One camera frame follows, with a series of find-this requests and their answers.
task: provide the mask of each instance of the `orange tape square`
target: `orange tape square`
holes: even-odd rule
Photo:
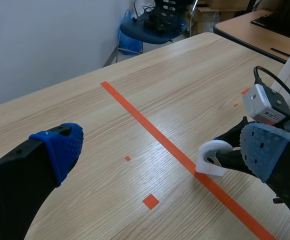
[[[146,197],[143,200],[143,203],[149,208],[149,210],[152,210],[155,208],[157,204],[159,204],[160,201],[157,200],[156,197],[154,197],[153,194],[150,194],[148,197]]]

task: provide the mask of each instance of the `white cylindrical part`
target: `white cylindrical part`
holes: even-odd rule
[[[205,142],[202,146],[198,149],[198,156],[196,161],[196,172],[201,174],[208,174],[214,176],[223,176],[227,169],[213,165],[212,163],[208,163],[204,161],[204,156],[207,153],[216,153],[220,151],[220,153],[225,154],[228,152],[233,151],[233,147],[227,143],[226,141],[222,140],[212,140]]]

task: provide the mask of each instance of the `table edge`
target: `table edge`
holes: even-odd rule
[[[262,54],[262,55],[264,55],[264,56],[266,56],[266,57],[268,57],[268,58],[270,58],[270,59],[273,59],[273,60],[275,60],[275,61],[281,63],[281,64],[285,64],[285,63],[287,62],[287,60],[285,60],[285,59],[283,59],[283,58],[280,58],[280,57],[278,57],[278,56],[276,56],[276,55],[274,55],[274,54],[271,54],[271,53],[269,53],[268,51],[262,50],[262,49],[260,49],[260,48],[258,48],[258,47],[256,47],[256,46],[254,46],[254,45],[251,45],[251,44],[249,44],[249,43],[247,43],[247,42],[245,42],[245,41],[243,41],[243,40],[240,40],[240,39],[237,38],[237,37],[234,37],[234,36],[232,36],[232,35],[230,35],[230,34],[224,32],[224,31],[218,29],[218,28],[217,28],[217,25],[218,25],[218,24],[215,24],[215,25],[213,26],[213,32],[214,32],[215,34],[217,34],[217,35],[219,35],[219,36],[221,36],[221,37],[223,37],[223,38],[225,38],[225,39],[231,40],[232,42],[237,43],[237,44],[239,44],[239,45],[242,45],[242,46],[244,46],[244,47],[246,47],[246,48],[248,48],[248,49],[251,49],[251,50],[253,50],[253,51],[255,51],[255,52],[259,53],[259,54]]]

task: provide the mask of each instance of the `chair seat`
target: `chair seat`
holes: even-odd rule
[[[126,36],[145,42],[149,44],[164,44],[168,41],[178,37],[187,28],[187,22],[183,18],[180,22],[182,24],[181,31],[177,33],[164,33],[158,34],[150,31],[144,27],[144,21],[149,17],[146,14],[142,14],[137,18],[137,22],[131,21],[120,25],[120,30]]]

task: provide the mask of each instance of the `chair leg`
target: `chair leg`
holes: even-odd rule
[[[119,60],[119,45],[120,45],[120,40],[121,40],[121,31],[119,31],[119,36],[118,36],[118,41],[117,41],[117,47],[116,47],[116,63]]]
[[[190,16],[189,20],[189,37],[192,36],[192,16]]]
[[[131,52],[131,53],[138,54],[138,55],[141,55],[142,54],[142,52],[132,51],[132,50],[129,50],[129,49],[126,49],[126,48],[121,48],[121,47],[119,48],[119,50]]]

